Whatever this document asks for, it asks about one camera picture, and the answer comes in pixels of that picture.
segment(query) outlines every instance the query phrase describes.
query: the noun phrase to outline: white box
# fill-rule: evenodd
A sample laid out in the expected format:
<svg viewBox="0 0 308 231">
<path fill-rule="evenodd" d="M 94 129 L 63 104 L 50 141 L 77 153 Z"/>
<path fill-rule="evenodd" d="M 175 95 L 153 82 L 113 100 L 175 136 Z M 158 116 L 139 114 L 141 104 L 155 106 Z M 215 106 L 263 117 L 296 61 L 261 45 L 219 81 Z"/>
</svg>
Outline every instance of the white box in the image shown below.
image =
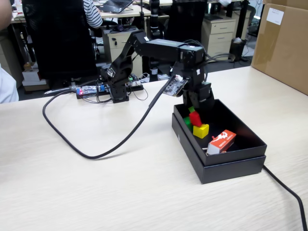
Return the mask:
<svg viewBox="0 0 308 231">
<path fill-rule="evenodd" d="M 23 76 L 25 81 L 40 81 L 40 76 L 39 76 L 39 70 L 33 70 L 33 69 L 29 69 L 29 70 L 25 70 L 23 71 Z"/>
<path fill-rule="evenodd" d="M 40 81 L 23 81 L 24 86 L 34 86 L 34 85 L 44 85 L 48 84 L 48 81 L 45 79 L 41 79 Z"/>
</svg>

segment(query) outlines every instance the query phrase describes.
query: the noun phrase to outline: white label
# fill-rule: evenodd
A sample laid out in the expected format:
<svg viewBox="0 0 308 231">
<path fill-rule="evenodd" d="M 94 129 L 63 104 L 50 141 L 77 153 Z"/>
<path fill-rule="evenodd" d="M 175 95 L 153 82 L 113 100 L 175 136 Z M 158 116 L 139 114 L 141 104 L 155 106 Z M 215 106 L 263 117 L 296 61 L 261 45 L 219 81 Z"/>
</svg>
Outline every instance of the white label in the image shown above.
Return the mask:
<svg viewBox="0 0 308 231">
<path fill-rule="evenodd" d="M 282 21 L 282 18 L 283 18 L 283 14 L 284 14 L 283 11 L 279 11 L 279 10 L 270 8 L 269 9 L 269 14 L 268 14 L 268 17 L 267 17 L 266 20 L 271 22 L 271 23 L 280 25 L 281 21 Z"/>
</svg>

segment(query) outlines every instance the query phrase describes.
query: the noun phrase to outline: laptop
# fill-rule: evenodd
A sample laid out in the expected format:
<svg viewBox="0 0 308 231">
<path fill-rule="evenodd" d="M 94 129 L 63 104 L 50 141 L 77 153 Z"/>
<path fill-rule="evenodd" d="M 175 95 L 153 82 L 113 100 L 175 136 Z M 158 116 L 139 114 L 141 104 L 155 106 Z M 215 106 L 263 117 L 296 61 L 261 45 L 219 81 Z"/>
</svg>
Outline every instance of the laptop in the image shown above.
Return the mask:
<svg viewBox="0 0 308 231">
<path fill-rule="evenodd" d="M 103 12 L 121 13 L 132 3 L 132 0 L 108 0 L 99 9 Z"/>
</svg>

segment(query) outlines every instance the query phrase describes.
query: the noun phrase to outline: white table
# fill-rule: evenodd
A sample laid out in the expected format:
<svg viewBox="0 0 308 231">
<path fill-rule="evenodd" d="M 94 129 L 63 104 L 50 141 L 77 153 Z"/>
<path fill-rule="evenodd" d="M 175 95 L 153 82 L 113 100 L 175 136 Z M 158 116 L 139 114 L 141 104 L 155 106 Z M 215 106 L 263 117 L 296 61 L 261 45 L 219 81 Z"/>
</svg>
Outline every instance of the white table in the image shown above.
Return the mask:
<svg viewBox="0 0 308 231">
<path fill-rule="evenodd" d="M 101 12 L 101 17 L 102 18 L 122 18 L 122 17 L 139 17 L 140 16 L 140 11 L 141 7 L 138 5 L 130 5 L 129 6 L 131 9 L 126 8 L 124 11 L 121 13 L 106 13 L 106 12 Z M 144 16 L 150 16 L 151 11 L 143 8 L 142 11 L 144 12 Z"/>
<path fill-rule="evenodd" d="M 150 0 L 143 0 L 142 2 L 146 4 L 150 4 Z M 218 0 L 214 0 L 214 1 L 207 0 L 207 3 L 208 4 L 218 3 Z M 172 0 L 159 0 L 159 6 L 171 6 L 171 5 L 172 5 Z"/>
<path fill-rule="evenodd" d="M 266 166 L 307 213 L 308 96 L 251 67 L 208 80 L 268 145 Z M 81 151 L 97 155 L 132 130 L 163 84 L 145 84 L 143 102 L 133 94 L 104 105 L 60 96 L 47 115 Z M 297 201 L 265 171 L 201 185 L 171 127 L 181 98 L 162 95 L 129 141 L 98 161 L 79 156 L 47 124 L 48 99 L 0 105 L 0 230 L 302 230 Z"/>
<path fill-rule="evenodd" d="M 106 13 L 106 12 L 101 12 L 101 17 L 102 18 L 122 18 L 122 17 L 138 17 L 140 16 L 140 11 L 141 7 L 138 5 L 130 5 L 129 6 L 131 9 L 126 8 L 124 11 L 121 13 Z M 150 16 L 151 11 L 143 8 L 142 11 L 144 12 L 144 16 Z M 25 23 L 26 20 L 25 18 L 15 18 L 17 16 L 17 13 L 13 13 L 13 18 L 11 20 L 11 23 Z"/>
</svg>

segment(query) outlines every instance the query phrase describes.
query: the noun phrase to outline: robotic arm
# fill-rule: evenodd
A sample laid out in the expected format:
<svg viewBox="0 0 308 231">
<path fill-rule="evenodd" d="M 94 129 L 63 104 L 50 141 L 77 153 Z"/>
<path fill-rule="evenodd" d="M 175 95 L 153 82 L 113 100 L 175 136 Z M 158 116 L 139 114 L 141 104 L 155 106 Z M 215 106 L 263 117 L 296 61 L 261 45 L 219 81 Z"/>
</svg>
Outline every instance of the robotic arm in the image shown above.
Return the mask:
<svg viewBox="0 0 308 231">
<path fill-rule="evenodd" d="M 173 74 L 180 75 L 187 80 L 187 83 L 177 96 L 183 95 L 187 107 L 211 108 L 214 105 L 211 83 L 204 82 L 206 65 L 204 49 L 169 40 L 149 41 L 143 31 L 131 33 L 119 57 L 112 62 L 109 69 L 101 70 L 103 82 L 109 85 L 114 103 L 128 101 L 125 84 L 128 83 L 133 68 L 131 56 L 134 52 L 140 56 L 179 64 L 173 68 Z"/>
</svg>

